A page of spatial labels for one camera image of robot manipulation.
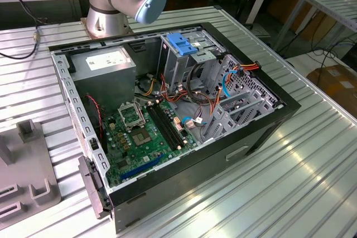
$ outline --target blue cable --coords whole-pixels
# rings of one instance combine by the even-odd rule
[[[228,91],[227,91],[227,88],[225,87],[225,78],[227,77],[227,75],[229,74],[236,74],[237,71],[229,71],[227,72],[224,76],[223,76],[223,80],[222,80],[222,89],[223,89],[223,92],[224,94],[227,96],[227,97],[230,97]]]
[[[192,120],[192,118],[191,118],[191,117],[186,116],[186,117],[184,117],[184,118],[183,118],[182,123],[184,124],[184,123],[185,123],[185,121],[187,121],[187,120]]]

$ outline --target aluminum extrusion table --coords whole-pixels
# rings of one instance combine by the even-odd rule
[[[335,34],[336,38],[339,37],[339,34],[343,30],[344,26],[350,28],[354,32],[357,32],[357,0],[299,0],[283,28],[280,30],[277,42],[274,45],[274,50],[279,48],[279,45],[284,40],[291,24],[294,22],[296,16],[305,3],[311,4],[312,8],[299,26],[297,32],[300,32],[308,24],[317,9],[342,24],[340,29]]]
[[[135,32],[211,22],[302,105],[263,147],[141,219],[121,237],[352,237],[357,231],[356,119],[305,80],[223,10],[164,12]],[[34,28],[0,32],[0,51],[25,54]],[[80,22],[40,28],[26,60],[0,58],[0,128],[41,122],[62,201],[0,231],[0,237],[115,237],[97,220],[78,171],[81,156],[47,46],[87,40]]]

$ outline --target wire bundle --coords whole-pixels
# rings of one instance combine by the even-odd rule
[[[156,79],[152,79],[151,80],[151,86],[150,86],[149,90],[146,93],[142,94],[143,96],[147,97],[147,96],[151,95],[151,92],[152,92],[152,90],[154,88],[155,82],[156,82]]]
[[[257,63],[254,63],[254,64],[247,64],[247,65],[236,65],[233,70],[235,71],[238,71],[239,72],[239,67],[242,67],[243,70],[247,70],[247,71],[252,71],[252,70],[256,70],[256,69],[259,69],[259,65]],[[228,79],[227,81],[225,82],[225,84],[227,85],[229,82],[230,82],[230,78],[231,78],[232,74],[229,74],[228,75]]]
[[[95,105],[95,107],[96,107],[96,109],[97,109],[98,119],[99,119],[99,129],[100,129],[100,140],[102,140],[103,128],[102,128],[102,116],[101,116],[101,114],[100,114],[99,104],[94,100],[94,98],[93,98],[92,96],[86,95],[86,97],[87,97],[88,99],[90,99],[90,100],[94,103],[94,105]]]
[[[348,37],[344,37],[344,38],[340,39],[339,42],[333,44],[332,46],[330,46],[330,48],[328,48],[328,51],[327,51],[327,53],[325,54],[324,60],[323,60],[322,63],[321,63],[321,67],[320,67],[320,70],[319,70],[319,77],[317,78],[317,81],[316,81],[316,86],[319,85],[319,82],[320,82],[320,79],[321,79],[322,67],[324,66],[325,60],[328,58],[329,55],[332,55],[332,50],[334,49],[334,47],[336,47],[336,46],[338,46],[338,45],[343,45],[343,44],[341,44],[341,43],[342,43],[342,42],[346,42],[346,40],[352,40],[351,37],[352,37],[353,35],[355,35],[355,34],[357,34],[357,33],[353,33],[353,34],[349,35]],[[355,45],[355,41],[352,40],[352,42],[353,42],[353,43],[348,43],[348,45],[349,45],[349,46],[351,46],[351,45],[354,46],[354,45]]]
[[[165,83],[165,78],[163,77],[163,75],[161,74],[161,96],[163,96],[167,101],[171,102],[171,103],[175,103],[177,102],[179,99],[181,99],[183,96],[187,95],[187,91],[183,90],[181,91],[180,95],[177,96],[168,96],[167,94],[167,89],[166,89],[166,83]]]
[[[192,91],[191,88],[191,80],[193,77],[193,74],[202,66],[203,64],[195,64],[191,71],[189,72],[189,75],[187,76],[187,81],[186,81],[186,90],[187,90],[187,95],[190,97],[191,101],[195,104],[198,104],[200,106],[210,106],[210,114],[212,114],[214,110],[214,106],[212,102],[215,102],[215,99],[210,99],[206,94],[199,92],[199,91]]]
[[[48,23],[42,21],[41,19],[39,18],[36,18],[32,11],[30,10],[30,8],[26,5],[26,3],[23,1],[23,0],[18,0],[23,8],[23,10],[33,19],[33,21],[35,22],[35,27],[36,27],[36,30],[35,30],[35,33],[33,34],[33,40],[35,41],[35,44],[33,46],[33,49],[31,50],[31,52],[25,56],[21,56],[21,57],[15,57],[15,56],[11,56],[11,55],[6,55],[4,53],[1,53],[0,52],[0,56],[3,56],[3,57],[6,57],[6,58],[9,58],[9,59],[13,59],[13,60],[24,60],[26,58],[29,58],[31,57],[35,51],[37,50],[38,48],[38,45],[40,43],[40,33],[38,32],[37,28],[38,28],[38,24],[43,24],[43,25],[47,25]]]

